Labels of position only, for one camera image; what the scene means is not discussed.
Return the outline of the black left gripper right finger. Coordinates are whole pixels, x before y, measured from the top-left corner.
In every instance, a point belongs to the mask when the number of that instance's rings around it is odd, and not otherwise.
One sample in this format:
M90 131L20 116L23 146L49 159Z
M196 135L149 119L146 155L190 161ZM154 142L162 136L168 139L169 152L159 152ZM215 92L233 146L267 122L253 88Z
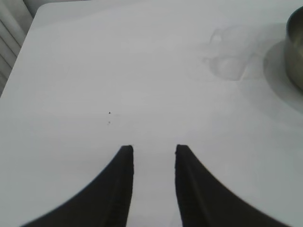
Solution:
M283 227L219 182L187 145L177 145L175 188L184 227Z

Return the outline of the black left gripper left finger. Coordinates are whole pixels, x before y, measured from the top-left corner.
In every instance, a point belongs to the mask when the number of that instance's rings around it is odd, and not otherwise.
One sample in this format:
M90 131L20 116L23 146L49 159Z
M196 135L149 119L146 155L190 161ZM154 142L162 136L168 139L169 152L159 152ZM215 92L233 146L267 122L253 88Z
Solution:
M133 193L134 150L122 146L83 190L27 227L125 227Z

